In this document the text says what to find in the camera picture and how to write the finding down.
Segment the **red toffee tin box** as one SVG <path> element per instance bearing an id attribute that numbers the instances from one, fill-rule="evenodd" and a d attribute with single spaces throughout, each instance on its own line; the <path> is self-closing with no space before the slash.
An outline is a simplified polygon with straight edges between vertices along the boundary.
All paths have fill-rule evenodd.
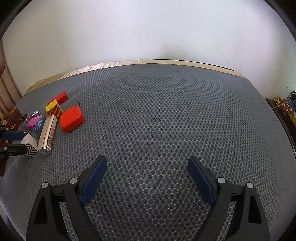
<path id="1" fill-rule="evenodd" d="M 18 131 L 22 114 L 17 108 L 14 108 L 3 118 L 1 118 L 1 132 Z M 1 146 L 11 145 L 13 141 L 1 139 Z M 7 160 L 1 160 L 1 177 L 4 176 Z"/>

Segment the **white chevron patterned cube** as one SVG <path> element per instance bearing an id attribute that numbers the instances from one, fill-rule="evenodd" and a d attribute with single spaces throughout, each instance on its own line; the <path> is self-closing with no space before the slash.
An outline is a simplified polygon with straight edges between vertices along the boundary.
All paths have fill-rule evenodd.
<path id="1" fill-rule="evenodd" d="M 26 156 L 28 158 L 33 157 L 37 153 L 38 143 L 36 139 L 29 133 L 27 133 L 25 137 L 21 140 L 21 144 L 27 147 Z"/>

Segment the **pink wooden block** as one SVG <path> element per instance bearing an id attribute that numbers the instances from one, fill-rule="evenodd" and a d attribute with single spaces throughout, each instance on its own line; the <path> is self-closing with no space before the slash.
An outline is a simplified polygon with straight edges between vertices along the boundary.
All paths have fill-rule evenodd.
<path id="1" fill-rule="evenodd" d="M 29 120 L 29 123 L 27 124 L 27 129 L 29 131 L 33 130 L 35 128 L 36 123 L 38 122 L 38 120 L 42 117 L 42 115 L 36 116 L 34 118 L 31 118 Z"/>

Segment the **yellow red striped cube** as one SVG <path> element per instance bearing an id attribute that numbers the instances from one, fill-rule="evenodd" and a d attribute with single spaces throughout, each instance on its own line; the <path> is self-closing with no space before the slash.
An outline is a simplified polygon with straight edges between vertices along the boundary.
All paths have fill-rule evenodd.
<path id="1" fill-rule="evenodd" d="M 54 115 L 57 119 L 59 119 L 63 114 L 63 111 L 57 100 L 53 100 L 46 106 L 46 113 L 48 116 Z"/>

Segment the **red wooden block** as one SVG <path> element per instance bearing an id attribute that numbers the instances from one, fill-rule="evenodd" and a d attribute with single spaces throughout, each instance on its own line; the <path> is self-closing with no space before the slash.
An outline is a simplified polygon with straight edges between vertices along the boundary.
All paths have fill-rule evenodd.
<path id="1" fill-rule="evenodd" d="M 61 105 L 68 100 L 68 95 L 64 91 L 64 92 L 60 93 L 59 95 L 57 95 L 56 97 L 54 97 L 52 100 L 50 100 L 47 104 L 49 105 L 51 102 L 53 102 L 55 100 L 58 102 L 59 105 Z"/>

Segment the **orange square plastic case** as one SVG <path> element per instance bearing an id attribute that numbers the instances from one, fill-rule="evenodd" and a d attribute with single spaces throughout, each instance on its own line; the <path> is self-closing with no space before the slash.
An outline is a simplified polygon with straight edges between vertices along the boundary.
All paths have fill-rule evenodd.
<path id="1" fill-rule="evenodd" d="M 60 117 L 60 126 L 63 132 L 69 133 L 78 128 L 85 121 L 85 117 L 79 106 L 75 105 L 67 109 Z"/>

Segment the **blue patterned block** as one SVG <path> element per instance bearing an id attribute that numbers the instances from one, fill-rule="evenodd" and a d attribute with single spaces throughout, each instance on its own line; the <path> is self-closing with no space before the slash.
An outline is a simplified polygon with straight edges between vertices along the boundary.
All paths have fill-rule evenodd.
<path id="1" fill-rule="evenodd" d="M 36 124 L 34 126 L 34 132 L 37 135 L 41 134 L 45 120 L 46 120 L 46 118 L 43 115 L 41 115 L 40 118 L 36 121 Z"/>

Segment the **beige leaf print curtain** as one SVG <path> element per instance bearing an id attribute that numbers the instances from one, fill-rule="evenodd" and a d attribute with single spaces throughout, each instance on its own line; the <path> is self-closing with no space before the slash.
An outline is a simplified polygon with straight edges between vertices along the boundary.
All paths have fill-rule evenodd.
<path id="1" fill-rule="evenodd" d="M 1 42 L 1 116 L 8 114 L 21 99 L 21 94 L 18 91 L 13 78 L 10 74 L 6 58 L 4 55 L 3 44 Z"/>

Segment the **cluttered items at right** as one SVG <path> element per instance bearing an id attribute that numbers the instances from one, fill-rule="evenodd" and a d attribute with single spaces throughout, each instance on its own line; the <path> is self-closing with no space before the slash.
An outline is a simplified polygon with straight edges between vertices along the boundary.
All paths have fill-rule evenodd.
<path id="1" fill-rule="evenodd" d="M 295 153 L 295 91 L 286 98 L 267 98 L 266 101 L 280 120 Z"/>

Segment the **grey honeycomb mesh mat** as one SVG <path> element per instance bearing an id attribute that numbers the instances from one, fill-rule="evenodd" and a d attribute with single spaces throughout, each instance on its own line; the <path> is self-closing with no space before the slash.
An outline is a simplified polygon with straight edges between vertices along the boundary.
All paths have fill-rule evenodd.
<path id="1" fill-rule="evenodd" d="M 108 168 L 86 211 L 103 240 L 192 240 L 209 206 L 189 175 L 196 156 L 229 183 L 254 184 L 271 240 L 295 215 L 295 155 L 285 130 L 246 79 L 171 64 L 104 68 L 71 76 L 23 96 L 23 114 L 44 112 L 66 92 L 85 122 L 57 128 L 51 154 L 9 159 L 1 205 L 26 235 L 42 183 L 63 184 L 103 155 Z"/>

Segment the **gold foil table edge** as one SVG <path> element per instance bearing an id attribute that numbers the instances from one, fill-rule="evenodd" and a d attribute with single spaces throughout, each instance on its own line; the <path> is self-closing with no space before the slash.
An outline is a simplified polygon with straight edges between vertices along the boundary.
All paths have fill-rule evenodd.
<path id="1" fill-rule="evenodd" d="M 128 66 L 128 65 L 140 65 L 140 64 L 169 64 L 169 65 L 199 67 L 199 68 L 210 69 L 210 70 L 245 78 L 243 74 L 237 71 L 234 71 L 225 67 L 206 64 L 206 63 L 199 63 L 199 62 L 185 61 L 185 60 L 161 60 L 161 59 L 141 59 L 140 60 L 139 59 L 139 60 L 125 60 L 125 61 L 99 63 L 95 65 L 85 66 L 76 70 L 63 73 L 63 74 L 58 74 L 50 78 L 37 81 L 26 91 L 26 93 L 29 93 L 47 84 L 56 82 L 58 80 L 61 80 L 70 76 L 74 76 L 74 75 L 78 75 L 78 74 L 82 74 L 82 73 L 86 73 L 94 70 L 99 70 L 99 69 L 118 67 L 118 66 Z"/>

